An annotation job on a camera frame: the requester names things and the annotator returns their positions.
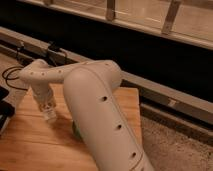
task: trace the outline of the white object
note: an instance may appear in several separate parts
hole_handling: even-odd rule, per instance
[[[99,170],[154,170],[113,97],[122,80],[115,62],[50,68],[45,61],[36,60],[19,76],[31,85],[39,104],[53,99],[49,83],[63,83],[67,106]]]

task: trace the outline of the wooden tabletop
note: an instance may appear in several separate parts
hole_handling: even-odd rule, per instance
[[[48,125],[29,90],[0,139],[0,170],[6,171],[97,171],[87,147],[71,133],[61,85],[52,85],[57,103],[57,122]],[[121,110],[141,144],[138,91],[119,88],[114,93]]]

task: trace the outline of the screw hole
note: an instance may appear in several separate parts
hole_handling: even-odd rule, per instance
[[[117,127],[116,127],[116,130],[120,130],[122,128],[122,125],[118,125]]]
[[[136,152],[132,153],[131,159],[135,158],[135,156],[136,156]]]
[[[104,96],[104,97],[101,98],[101,101],[102,101],[102,102],[105,102],[106,100],[107,100],[107,97],[106,97],[106,96]]]

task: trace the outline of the glass window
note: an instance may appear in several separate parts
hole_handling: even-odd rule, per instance
[[[62,7],[105,16],[107,0],[53,0],[53,3]]]
[[[213,1],[184,0],[172,31],[213,41]]]
[[[116,18],[162,28],[169,5],[167,0],[116,0]]]

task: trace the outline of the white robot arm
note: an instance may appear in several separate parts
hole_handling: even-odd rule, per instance
[[[55,106],[49,83],[63,83],[68,109],[100,171],[154,170],[113,97],[122,80],[116,63],[50,68],[44,60],[36,60],[20,72],[20,79],[31,85],[41,110]]]

